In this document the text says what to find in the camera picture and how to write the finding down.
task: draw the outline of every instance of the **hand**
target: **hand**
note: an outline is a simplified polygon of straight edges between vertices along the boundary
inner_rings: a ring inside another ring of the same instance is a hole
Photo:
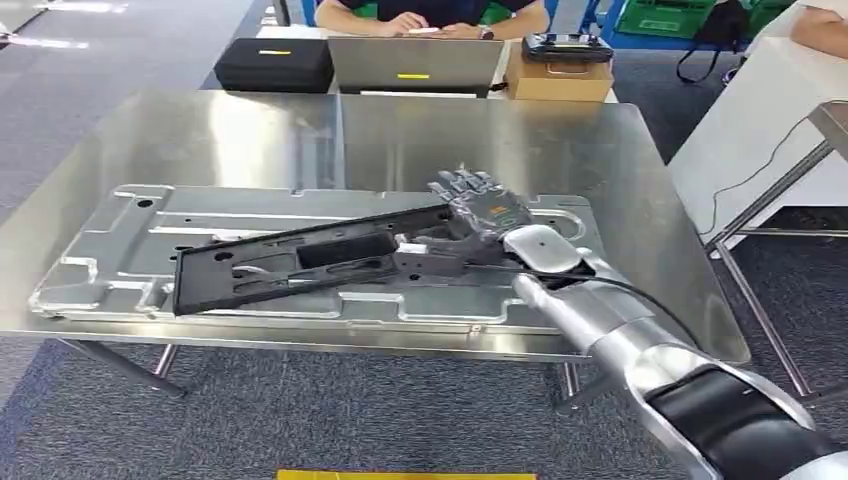
[[[437,34],[439,38],[468,38],[479,39],[483,33],[480,27],[474,27],[467,23],[454,23],[442,28]]]
[[[441,180],[429,184],[430,189],[450,205],[454,216],[471,230],[462,240],[414,239],[438,251],[468,255],[484,250],[508,232],[533,223],[530,210],[503,185],[484,172],[439,172]]]
[[[414,28],[427,28],[429,26],[427,19],[421,15],[412,12],[403,12],[388,22],[383,22],[380,25],[378,34],[381,37],[399,37],[406,35]]]

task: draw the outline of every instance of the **black cable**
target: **black cable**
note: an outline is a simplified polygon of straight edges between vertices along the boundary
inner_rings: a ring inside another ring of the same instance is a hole
[[[537,277],[566,278],[566,279],[569,279],[569,280],[601,282],[601,283],[606,283],[608,285],[614,285],[616,287],[623,288],[624,290],[627,290],[628,292],[636,294],[637,296],[642,297],[643,299],[651,302],[657,308],[662,310],[666,315],[669,316],[669,318],[671,318],[674,321],[674,323],[677,324],[678,327],[680,327],[681,330],[683,330],[683,332],[689,337],[689,339],[692,340],[692,345],[694,345],[695,348],[697,348],[699,350],[704,350],[704,348],[701,346],[700,342],[698,342],[697,337],[695,337],[695,334],[692,332],[692,329],[689,328],[688,325],[683,323],[683,321],[680,320],[680,317],[675,315],[674,312],[672,312],[668,307],[663,305],[662,302],[657,300],[656,297],[654,297],[650,293],[642,290],[641,288],[634,287],[633,285],[631,285],[627,282],[622,282],[622,281],[619,281],[619,280],[613,280],[611,278],[596,277],[594,275],[586,275],[586,274],[582,274],[582,273],[548,273],[548,272],[540,272],[538,270],[531,270],[529,268],[513,268],[513,267],[504,267],[504,266],[501,266],[501,265],[466,264],[465,266],[466,266],[466,268],[470,268],[470,269],[474,269],[474,270],[497,270],[499,272],[506,272],[506,273],[528,273],[530,275],[535,275]]]
[[[741,187],[742,185],[745,185],[746,183],[753,180],[754,177],[759,175],[760,172],[762,172],[763,170],[768,168],[769,165],[774,163],[774,157],[775,157],[775,155],[777,155],[777,151],[780,150],[780,147],[782,147],[783,144],[786,143],[787,140],[789,140],[789,137],[792,135],[792,133],[795,131],[795,129],[798,128],[799,125],[804,123],[804,120],[806,120],[806,119],[807,119],[807,117],[804,117],[801,120],[798,120],[798,122],[795,125],[793,125],[792,128],[790,128],[788,132],[786,132],[786,135],[783,137],[783,139],[780,142],[778,142],[777,146],[774,147],[774,150],[771,151],[771,156],[769,156],[768,161],[765,164],[763,164],[763,166],[761,166],[756,171],[754,171],[754,173],[749,175],[748,178],[746,178],[745,180],[742,180],[741,182],[739,182],[735,185],[731,185],[729,187],[724,187],[721,190],[718,190],[717,192],[713,193],[713,219],[710,223],[710,229],[707,230],[706,232],[698,232],[698,235],[707,235],[709,233],[712,233],[713,230],[715,230],[716,221],[717,221],[716,216],[718,215],[718,196],[719,196],[719,194],[724,193],[728,190],[733,190],[734,188],[737,188],[737,187]]]

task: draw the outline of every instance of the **watch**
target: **watch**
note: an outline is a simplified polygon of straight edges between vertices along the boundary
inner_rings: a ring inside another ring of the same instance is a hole
[[[494,40],[495,32],[492,31],[492,27],[489,25],[478,25],[480,28],[480,40]]]

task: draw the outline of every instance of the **robotic arm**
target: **robotic arm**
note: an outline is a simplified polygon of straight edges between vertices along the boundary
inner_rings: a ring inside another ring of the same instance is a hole
[[[518,295],[616,380],[642,425],[692,478],[848,478],[848,452],[817,431],[789,394],[660,327],[637,297],[604,281],[626,282],[610,265],[555,230],[532,225],[529,210],[485,174],[441,175],[431,188],[472,233],[452,251],[444,242],[416,239],[425,247],[415,253],[469,256],[469,245],[499,244],[533,272],[516,275]],[[584,279],[563,279],[569,273]]]

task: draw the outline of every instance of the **yellow label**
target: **yellow label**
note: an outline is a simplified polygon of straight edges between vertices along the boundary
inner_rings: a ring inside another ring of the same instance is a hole
[[[375,473],[278,470],[277,480],[535,480],[532,473]]]
[[[428,73],[398,73],[398,78],[401,80],[427,80],[430,78]]]

